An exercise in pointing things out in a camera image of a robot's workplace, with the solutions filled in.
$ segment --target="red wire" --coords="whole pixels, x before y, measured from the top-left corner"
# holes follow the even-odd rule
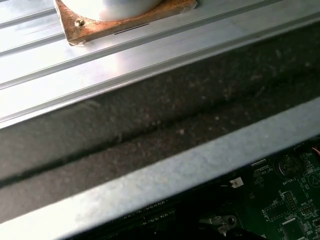
[[[319,156],[320,156],[320,151],[316,147],[313,147],[312,149],[315,150],[316,153],[319,154]]]

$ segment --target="electronic component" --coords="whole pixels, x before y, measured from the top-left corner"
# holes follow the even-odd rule
[[[278,219],[288,213],[290,213],[287,204],[284,201],[278,202],[265,209],[265,212],[270,221]]]
[[[295,213],[299,210],[291,191],[286,191],[285,193],[283,193],[283,197],[292,213]]]
[[[284,155],[276,162],[277,172],[286,179],[293,179],[301,175],[304,171],[302,161],[292,155]]]
[[[312,224],[316,228],[320,228],[320,218],[313,220]]]
[[[300,209],[300,212],[302,215],[308,215],[308,214],[311,214],[315,211],[315,206],[313,204],[308,204],[306,206],[303,206],[301,209]]]
[[[305,239],[305,234],[302,231],[300,224],[296,218],[284,222],[281,226],[285,240],[302,240]]]
[[[241,177],[237,177],[236,179],[231,180],[230,183],[232,184],[231,187],[233,187],[234,189],[244,185],[244,182],[242,181]]]

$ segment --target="metal edge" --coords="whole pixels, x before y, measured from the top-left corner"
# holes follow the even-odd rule
[[[114,81],[106,81],[92,87],[88,87],[87,89],[74,92],[70,95],[65,95],[63,97],[60,97],[59,99],[53,99],[36,107],[0,118],[0,129],[61,109],[80,101],[84,101],[89,98],[111,92],[113,90],[145,80],[155,75],[165,73],[170,70],[192,64],[206,58],[213,57],[217,54],[256,43],[258,41],[266,40],[271,37],[284,34],[294,29],[302,28],[317,22],[320,22],[320,13],[315,13],[296,21],[287,22],[276,27],[245,35],[244,37],[236,38],[230,42],[219,44],[218,46],[215,45],[213,47],[205,48],[200,51],[191,52],[189,54],[185,54],[180,57],[162,62],[161,64],[157,64],[156,66],[152,65],[139,71],[134,71],[132,73],[114,78]]]
[[[215,179],[320,133],[320,97],[0,225],[6,240],[57,240]]]

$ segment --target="screw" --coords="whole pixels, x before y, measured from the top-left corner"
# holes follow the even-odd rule
[[[75,25],[76,27],[82,27],[83,25],[85,25],[85,23],[86,23],[85,20],[79,18],[79,19],[77,19],[77,20],[75,21],[74,25]]]

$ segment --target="green circuit board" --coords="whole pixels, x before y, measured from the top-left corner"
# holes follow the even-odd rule
[[[317,146],[300,146],[250,168],[231,203],[239,224],[269,240],[320,240]]]

